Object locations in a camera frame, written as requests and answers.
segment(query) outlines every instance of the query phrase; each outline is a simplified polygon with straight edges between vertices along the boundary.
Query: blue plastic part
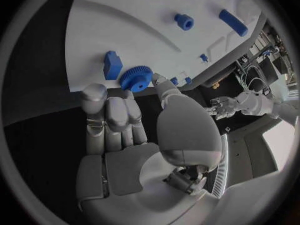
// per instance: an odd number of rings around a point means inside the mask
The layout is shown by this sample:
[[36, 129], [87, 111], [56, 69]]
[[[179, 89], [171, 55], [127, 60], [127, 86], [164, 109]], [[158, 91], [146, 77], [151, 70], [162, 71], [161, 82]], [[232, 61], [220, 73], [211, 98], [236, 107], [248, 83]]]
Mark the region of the blue plastic part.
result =
[[194, 26], [194, 19], [186, 14], [176, 14], [174, 20], [177, 25], [184, 31], [190, 30]]
[[104, 76], [106, 80], [116, 80], [122, 70], [123, 64], [115, 51], [108, 51], [104, 57]]
[[248, 28], [226, 9], [220, 12], [219, 18], [227, 23], [241, 37], [248, 33]]
[[153, 72], [148, 66], [136, 66], [127, 70], [120, 78], [123, 90], [133, 93], [143, 91], [151, 82]]
[[204, 53], [200, 55], [200, 58], [203, 60], [203, 62], [209, 62], [208, 57]]
[[171, 81], [175, 86], [178, 85], [178, 79], [177, 79], [177, 77], [171, 78], [170, 81]]
[[192, 83], [192, 79], [189, 76], [187, 76], [184, 80], [186, 81], [186, 84]]

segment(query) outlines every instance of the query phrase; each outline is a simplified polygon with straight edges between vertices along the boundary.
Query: white curved surface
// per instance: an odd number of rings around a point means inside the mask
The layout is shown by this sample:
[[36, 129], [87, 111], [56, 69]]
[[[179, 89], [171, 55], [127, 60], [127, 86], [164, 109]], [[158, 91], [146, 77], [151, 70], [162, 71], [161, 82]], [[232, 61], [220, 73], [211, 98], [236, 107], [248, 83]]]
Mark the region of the white curved surface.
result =
[[[222, 9], [240, 18], [248, 34], [240, 37], [219, 19]], [[194, 27], [183, 31], [174, 21], [187, 14]], [[105, 80], [103, 59], [113, 50], [123, 69], [148, 66], [167, 78], [193, 79], [247, 40], [260, 9], [251, 0], [74, 0], [65, 38], [66, 71], [71, 92], [90, 83], [118, 88], [118, 80]], [[208, 56], [203, 62], [201, 54]]]

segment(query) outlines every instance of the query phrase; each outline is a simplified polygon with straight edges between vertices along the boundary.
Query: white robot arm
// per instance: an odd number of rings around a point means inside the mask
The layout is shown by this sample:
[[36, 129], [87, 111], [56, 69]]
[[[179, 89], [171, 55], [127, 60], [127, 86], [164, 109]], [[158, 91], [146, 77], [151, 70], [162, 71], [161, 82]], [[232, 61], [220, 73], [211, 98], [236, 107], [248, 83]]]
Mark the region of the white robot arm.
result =
[[277, 103], [265, 95], [255, 91], [243, 91], [237, 97], [221, 96], [210, 101], [211, 106], [206, 110], [215, 115], [216, 120], [232, 117], [237, 111], [244, 115], [270, 115], [295, 125], [298, 111], [288, 103]]

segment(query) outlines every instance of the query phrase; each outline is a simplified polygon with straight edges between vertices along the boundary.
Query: blue gear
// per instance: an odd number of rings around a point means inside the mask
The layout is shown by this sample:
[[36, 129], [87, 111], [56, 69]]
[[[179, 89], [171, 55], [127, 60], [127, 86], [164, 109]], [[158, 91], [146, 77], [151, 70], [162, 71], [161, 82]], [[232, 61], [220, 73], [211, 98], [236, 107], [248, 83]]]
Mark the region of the blue gear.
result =
[[130, 90], [134, 93], [143, 91], [151, 82], [153, 72], [150, 67], [136, 66], [127, 70], [120, 78], [120, 85], [123, 90]]

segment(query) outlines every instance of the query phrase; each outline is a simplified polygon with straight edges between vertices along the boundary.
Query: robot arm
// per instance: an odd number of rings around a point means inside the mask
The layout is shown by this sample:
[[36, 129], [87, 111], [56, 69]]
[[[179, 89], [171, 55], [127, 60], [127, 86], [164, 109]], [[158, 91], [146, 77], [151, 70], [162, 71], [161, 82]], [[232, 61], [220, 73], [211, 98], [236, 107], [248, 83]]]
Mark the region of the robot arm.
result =
[[277, 103], [265, 95], [255, 91], [243, 91], [237, 97], [221, 96], [212, 99], [211, 106], [206, 110], [215, 115], [216, 120], [232, 117], [237, 111], [244, 115], [262, 116], [268, 114], [295, 125], [297, 110], [288, 103]]

